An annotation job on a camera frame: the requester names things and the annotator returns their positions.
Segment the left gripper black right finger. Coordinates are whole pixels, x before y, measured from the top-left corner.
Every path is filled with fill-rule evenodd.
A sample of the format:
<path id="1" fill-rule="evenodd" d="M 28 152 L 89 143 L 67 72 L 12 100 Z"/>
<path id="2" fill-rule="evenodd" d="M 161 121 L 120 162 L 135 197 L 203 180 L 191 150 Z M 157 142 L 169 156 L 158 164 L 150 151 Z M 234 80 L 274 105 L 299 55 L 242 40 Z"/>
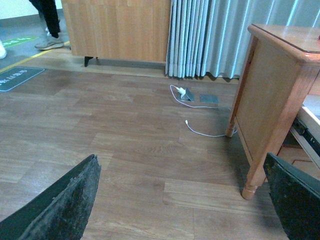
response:
<path id="1" fill-rule="evenodd" d="M 320 181 L 273 153 L 263 169 L 275 212 L 290 240 L 320 238 Z"/>

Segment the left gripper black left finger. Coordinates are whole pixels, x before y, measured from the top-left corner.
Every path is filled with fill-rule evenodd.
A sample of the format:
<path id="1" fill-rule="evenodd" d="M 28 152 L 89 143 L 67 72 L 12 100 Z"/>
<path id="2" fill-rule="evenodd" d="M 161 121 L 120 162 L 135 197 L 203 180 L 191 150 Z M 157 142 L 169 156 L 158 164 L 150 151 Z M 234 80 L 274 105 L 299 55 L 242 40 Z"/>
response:
<path id="1" fill-rule="evenodd" d="M 95 202 L 101 165 L 88 156 L 0 223 L 2 240 L 79 240 Z"/>

